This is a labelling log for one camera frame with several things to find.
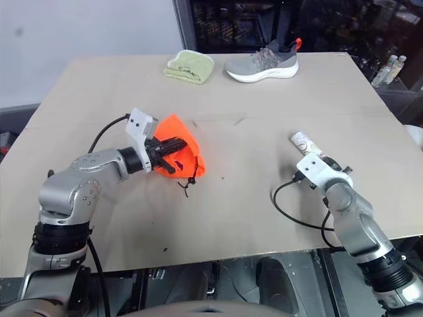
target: black drawstring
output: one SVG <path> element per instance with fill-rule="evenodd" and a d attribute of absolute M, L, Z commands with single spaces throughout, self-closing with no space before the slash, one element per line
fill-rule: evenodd
<path fill-rule="evenodd" d="M 196 169 L 192 175 L 192 177 L 188 177 L 188 183 L 186 183 L 185 186 L 183 186 L 180 182 L 178 182 L 178 185 L 182 188 L 184 188 L 185 196 L 188 198 L 188 193 L 186 192 L 186 189 L 188 188 L 189 184 L 194 185 L 196 183 L 196 175 L 197 175 L 197 169 L 198 169 L 198 157 L 196 157 Z"/>

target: green towel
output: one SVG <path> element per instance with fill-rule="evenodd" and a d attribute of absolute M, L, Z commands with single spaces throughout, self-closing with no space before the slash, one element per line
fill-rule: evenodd
<path fill-rule="evenodd" d="M 195 51 L 182 50 L 176 57 L 167 62 L 163 73 L 168 77 L 202 84 L 213 71 L 214 62 L 208 55 Z"/>

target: gray wall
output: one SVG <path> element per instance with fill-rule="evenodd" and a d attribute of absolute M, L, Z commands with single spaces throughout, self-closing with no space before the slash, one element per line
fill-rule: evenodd
<path fill-rule="evenodd" d="M 0 108 L 41 102 L 78 57 L 181 49 L 172 0 L 1 0 Z"/>

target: orange drawstring pouch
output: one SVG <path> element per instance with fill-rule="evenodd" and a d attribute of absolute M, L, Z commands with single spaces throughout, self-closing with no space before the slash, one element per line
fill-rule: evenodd
<path fill-rule="evenodd" d="M 179 137 L 187 143 L 182 150 L 164 157 L 175 168 L 175 173 L 169 174 L 161 167 L 155 169 L 156 172 L 171 178 L 188 178 L 190 184 L 195 184 L 195 177 L 203 176 L 206 173 L 206 164 L 200 154 L 197 141 L 176 114 L 172 114 L 160 122 L 154 136 L 160 141 Z"/>

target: small bottle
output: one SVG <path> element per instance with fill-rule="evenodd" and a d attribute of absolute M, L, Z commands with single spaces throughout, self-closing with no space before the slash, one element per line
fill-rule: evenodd
<path fill-rule="evenodd" d="M 392 70 L 389 72 L 389 74 L 385 78 L 385 83 L 390 84 L 393 82 L 395 77 L 398 75 L 398 73 L 403 69 L 404 62 L 407 59 L 406 56 L 401 55 L 398 60 L 395 62 L 394 66 L 392 67 Z"/>
<path fill-rule="evenodd" d="M 390 56 L 390 58 L 388 59 L 388 62 L 384 66 L 381 67 L 376 77 L 371 81 L 371 85 L 373 87 L 376 88 L 383 84 L 385 77 L 389 74 L 389 72 L 391 71 L 397 59 L 398 59 L 398 56 L 396 55 Z"/>

